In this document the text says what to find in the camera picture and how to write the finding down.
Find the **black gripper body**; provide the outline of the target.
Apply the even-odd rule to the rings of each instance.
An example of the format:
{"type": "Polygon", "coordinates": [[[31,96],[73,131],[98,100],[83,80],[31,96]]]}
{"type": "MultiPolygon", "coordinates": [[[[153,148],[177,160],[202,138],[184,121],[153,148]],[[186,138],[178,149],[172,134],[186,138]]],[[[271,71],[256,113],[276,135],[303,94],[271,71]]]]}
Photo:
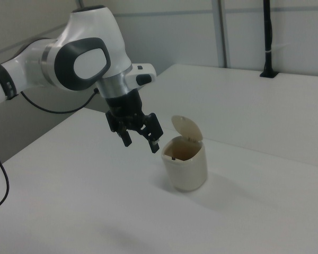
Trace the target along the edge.
{"type": "Polygon", "coordinates": [[[123,121],[128,130],[139,130],[141,125],[142,101],[138,90],[115,98],[107,98],[107,105],[112,115],[119,121],[123,121]]]}

